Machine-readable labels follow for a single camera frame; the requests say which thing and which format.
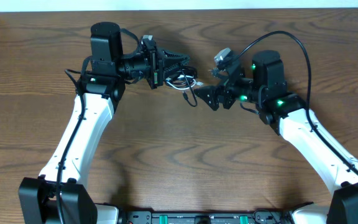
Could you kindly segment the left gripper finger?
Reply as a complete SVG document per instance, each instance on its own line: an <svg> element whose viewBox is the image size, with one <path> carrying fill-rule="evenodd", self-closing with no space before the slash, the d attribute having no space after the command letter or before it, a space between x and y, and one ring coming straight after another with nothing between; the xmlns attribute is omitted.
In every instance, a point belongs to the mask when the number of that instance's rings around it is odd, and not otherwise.
<svg viewBox="0 0 358 224"><path fill-rule="evenodd" d="M188 65L190 56L172 52L169 50L162 50L162 65L163 67L179 67Z"/></svg>
<svg viewBox="0 0 358 224"><path fill-rule="evenodd" d="M164 80L168 80L169 78L174 79L178 78L180 75L186 75L188 78L198 78L198 72L195 67L191 66L180 66L174 68L172 70L168 70L164 73Z"/></svg>

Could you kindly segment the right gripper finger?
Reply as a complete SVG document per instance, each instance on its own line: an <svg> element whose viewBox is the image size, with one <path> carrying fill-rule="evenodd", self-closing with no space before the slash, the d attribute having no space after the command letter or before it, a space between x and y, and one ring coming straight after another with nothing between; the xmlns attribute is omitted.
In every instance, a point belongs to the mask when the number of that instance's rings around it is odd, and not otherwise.
<svg viewBox="0 0 358 224"><path fill-rule="evenodd" d="M218 78L220 80L226 79L228 77L227 75L223 75L218 68L211 69L210 73L213 77Z"/></svg>
<svg viewBox="0 0 358 224"><path fill-rule="evenodd" d="M219 94L220 89L217 86L204 86L195 90L195 95L202 99L213 111L219 108Z"/></svg>

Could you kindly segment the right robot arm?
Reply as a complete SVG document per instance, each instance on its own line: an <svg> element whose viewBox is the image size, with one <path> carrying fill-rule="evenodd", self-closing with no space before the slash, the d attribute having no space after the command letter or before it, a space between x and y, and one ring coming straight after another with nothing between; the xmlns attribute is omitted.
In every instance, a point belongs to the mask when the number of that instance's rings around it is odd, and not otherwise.
<svg viewBox="0 0 358 224"><path fill-rule="evenodd" d="M279 136L291 143L318 173L332 196L328 207L305 203L287 211L283 222L358 223L358 159L321 125L306 102L288 91L280 54L273 50L252 58L252 78L234 52L223 49L214 58L216 86L195 91L212 110L229 109L236 101L255 104L255 113Z"/></svg>

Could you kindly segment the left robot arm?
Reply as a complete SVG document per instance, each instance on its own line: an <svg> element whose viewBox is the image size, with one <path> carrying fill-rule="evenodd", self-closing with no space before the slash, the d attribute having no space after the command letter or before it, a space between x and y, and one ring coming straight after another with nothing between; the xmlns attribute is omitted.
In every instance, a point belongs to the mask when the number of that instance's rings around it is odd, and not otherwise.
<svg viewBox="0 0 358 224"><path fill-rule="evenodd" d="M126 216L108 203L95 203L88 191L88 174L96 148L113 119L126 86L146 80L153 89L162 86L190 58L159 47L151 35L136 39L125 54L122 34L113 22L91 27L91 55L80 71L66 70L75 86L73 112L63 136L36 178L19 186L26 223L125 223Z"/></svg>

